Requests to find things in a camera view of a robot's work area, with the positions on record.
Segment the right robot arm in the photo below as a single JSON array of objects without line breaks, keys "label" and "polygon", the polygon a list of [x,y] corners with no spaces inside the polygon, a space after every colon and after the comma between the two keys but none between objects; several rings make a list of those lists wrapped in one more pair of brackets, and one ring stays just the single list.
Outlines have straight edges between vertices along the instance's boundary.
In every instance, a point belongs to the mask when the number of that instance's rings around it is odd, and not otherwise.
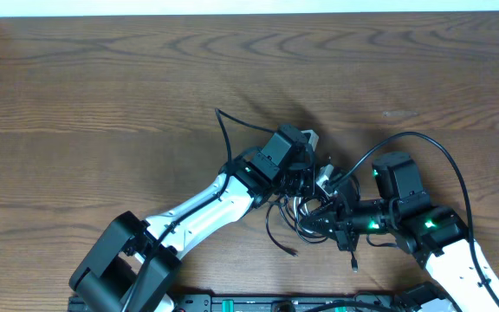
[{"label": "right robot arm", "polygon": [[408,153],[387,153],[373,162],[380,197],[359,199],[350,182],[325,180],[323,207],[300,222],[306,231],[354,251],[361,236],[391,234],[439,284],[446,298],[427,302],[420,286],[400,296],[403,309],[499,311],[499,278],[472,234],[472,225],[447,205],[435,205]]}]

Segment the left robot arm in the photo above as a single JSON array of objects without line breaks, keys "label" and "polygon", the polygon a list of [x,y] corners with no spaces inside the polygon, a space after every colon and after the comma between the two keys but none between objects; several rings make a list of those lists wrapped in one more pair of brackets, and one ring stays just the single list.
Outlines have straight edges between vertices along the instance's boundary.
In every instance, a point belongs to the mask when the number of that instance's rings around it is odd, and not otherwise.
[{"label": "left robot arm", "polygon": [[228,161],[203,191],[145,219],[131,211],[103,231],[69,279],[92,311],[173,311],[167,291],[182,259],[221,227],[236,222],[271,195],[298,195],[312,169],[318,135],[281,125],[263,147]]}]

